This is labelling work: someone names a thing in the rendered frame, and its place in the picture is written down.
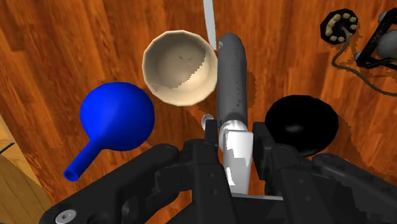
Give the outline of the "thin white strip utensil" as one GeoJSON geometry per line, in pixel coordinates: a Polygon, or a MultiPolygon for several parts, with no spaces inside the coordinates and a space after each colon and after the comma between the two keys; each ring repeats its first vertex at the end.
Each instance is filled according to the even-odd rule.
{"type": "Polygon", "coordinates": [[[213,50],[217,50],[216,24],[214,19],[214,8],[212,0],[203,0],[203,9],[209,44],[212,46],[213,50]]]}

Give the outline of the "beige bowl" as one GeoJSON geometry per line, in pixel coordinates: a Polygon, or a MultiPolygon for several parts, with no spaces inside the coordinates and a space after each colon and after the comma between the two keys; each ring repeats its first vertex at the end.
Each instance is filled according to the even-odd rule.
{"type": "Polygon", "coordinates": [[[142,70],[145,84],[162,102],[192,106],[215,90],[218,58],[198,34],[166,31],[145,49],[142,70]]]}

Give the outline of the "black bowl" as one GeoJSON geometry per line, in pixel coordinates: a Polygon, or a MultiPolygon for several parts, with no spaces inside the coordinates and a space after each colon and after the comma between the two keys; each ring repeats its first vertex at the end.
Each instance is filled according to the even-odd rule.
{"type": "Polygon", "coordinates": [[[288,95],[275,101],[265,125],[276,143],[290,145],[304,157],[325,150],[339,128],[335,110],[309,95],[288,95]]]}

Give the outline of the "blue round flask vase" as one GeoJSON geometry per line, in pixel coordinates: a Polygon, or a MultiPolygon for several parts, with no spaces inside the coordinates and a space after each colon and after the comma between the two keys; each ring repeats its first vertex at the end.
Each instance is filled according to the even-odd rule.
{"type": "Polygon", "coordinates": [[[80,122],[89,141],[65,169],[69,181],[77,181],[102,150],[129,151],[142,145],[153,131],[155,110],[139,87],[111,82],[85,97],[80,122]]]}

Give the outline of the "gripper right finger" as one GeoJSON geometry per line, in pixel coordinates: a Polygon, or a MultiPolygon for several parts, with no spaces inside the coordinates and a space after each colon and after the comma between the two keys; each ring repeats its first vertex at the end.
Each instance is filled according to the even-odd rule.
{"type": "Polygon", "coordinates": [[[253,160],[265,193],[283,199],[289,224],[397,224],[397,186],[330,153],[309,160],[253,125],[253,160]]]}

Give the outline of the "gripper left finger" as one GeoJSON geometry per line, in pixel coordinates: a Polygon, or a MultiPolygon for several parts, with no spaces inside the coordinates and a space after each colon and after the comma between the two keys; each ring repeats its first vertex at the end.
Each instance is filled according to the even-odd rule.
{"type": "Polygon", "coordinates": [[[158,144],[45,211],[38,224],[145,224],[179,192],[192,202],[168,224],[238,224],[218,159],[216,120],[182,151],[158,144]]]}

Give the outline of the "black frame with grey balls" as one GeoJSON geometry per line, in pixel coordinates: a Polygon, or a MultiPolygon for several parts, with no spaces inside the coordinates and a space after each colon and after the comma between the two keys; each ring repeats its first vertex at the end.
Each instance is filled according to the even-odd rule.
{"type": "Polygon", "coordinates": [[[358,67],[372,69],[383,66],[397,71],[397,8],[385,11],[379,16],[379,25],[364,49],[355,54],[358,67]]]}

